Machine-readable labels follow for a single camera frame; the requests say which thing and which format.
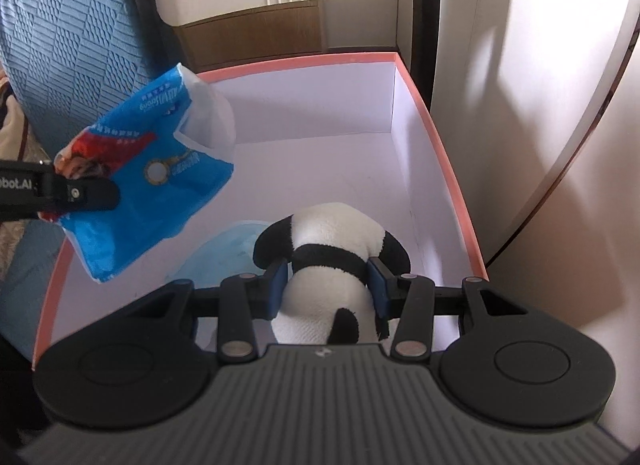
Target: panda's body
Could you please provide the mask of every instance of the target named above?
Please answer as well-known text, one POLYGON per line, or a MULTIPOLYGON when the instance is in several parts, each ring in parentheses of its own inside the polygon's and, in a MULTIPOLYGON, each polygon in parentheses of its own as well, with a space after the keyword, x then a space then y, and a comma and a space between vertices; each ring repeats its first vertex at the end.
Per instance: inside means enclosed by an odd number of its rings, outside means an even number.
POLYGON ((286 257, 294 275, 272 321, 279 343, 373 343, 380 319, 366 286, 367 260, 380 257, 394 273, 410 271, 402 245, 377 222, 342 203, 309 207, 258 238, 254 261, 266 268, 286 257))

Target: panda's ear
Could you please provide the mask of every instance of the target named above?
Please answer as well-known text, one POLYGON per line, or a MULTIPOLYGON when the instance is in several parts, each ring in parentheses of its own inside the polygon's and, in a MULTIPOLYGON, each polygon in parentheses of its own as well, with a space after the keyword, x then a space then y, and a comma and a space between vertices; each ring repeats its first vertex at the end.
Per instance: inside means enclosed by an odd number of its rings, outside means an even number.
POLYGON ((382 250, 378 256, 382 264, 391 270, 393 275, 411 272, 411 260, 404 247, 389 232, 385 231, 382 250))
POLYGON ((291 259, 293 242, 291 240, 291 219, 286 217, 269 225, 258 236, 254 246, 254 264, 265 270, 274 259, 279 257, 291 259))

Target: medal graphic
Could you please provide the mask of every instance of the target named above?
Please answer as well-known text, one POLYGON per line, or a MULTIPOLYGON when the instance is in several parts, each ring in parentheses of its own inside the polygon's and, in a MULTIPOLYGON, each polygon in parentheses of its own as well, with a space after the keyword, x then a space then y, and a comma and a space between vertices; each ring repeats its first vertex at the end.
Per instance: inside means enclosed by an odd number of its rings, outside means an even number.
POLYGON ((171 156, 165 160, 161 160, 160 158, 149 160, 145 166, 146 180, 151 185, 166 184, 169 181, 169 176, 171 175, 171 167, 187 158, 191 153, 193 153, 193 150, 186 150, 180 156, 171 156))

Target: white logo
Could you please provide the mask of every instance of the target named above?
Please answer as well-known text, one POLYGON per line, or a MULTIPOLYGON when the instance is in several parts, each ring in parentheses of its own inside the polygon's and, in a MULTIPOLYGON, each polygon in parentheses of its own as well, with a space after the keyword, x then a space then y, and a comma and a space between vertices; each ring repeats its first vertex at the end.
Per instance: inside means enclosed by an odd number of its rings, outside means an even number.
POLYGON ((331 355, 331 353, 333 352, 329 348, 321 348, 319 350, 316 350, 316 355, 323 359, 331 355))
POLYGON ((5 178, 4 176, 0 178, 0 187, 3 189, 31 190, 32 185, 31 180, 27 178, 22 181, 17 178, 5 178))

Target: blue packaging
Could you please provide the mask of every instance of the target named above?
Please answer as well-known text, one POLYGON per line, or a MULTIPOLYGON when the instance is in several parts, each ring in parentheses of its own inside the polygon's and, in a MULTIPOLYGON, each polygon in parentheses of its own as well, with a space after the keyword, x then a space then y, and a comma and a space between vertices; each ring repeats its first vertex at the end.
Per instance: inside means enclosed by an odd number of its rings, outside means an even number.
POLYGON ((56 172, 120 189, 114 210, 56 219, 89 275, 108 281, 177 235, 231 178, 235 141, 228 101, 179 64, 60 151, 56 172))

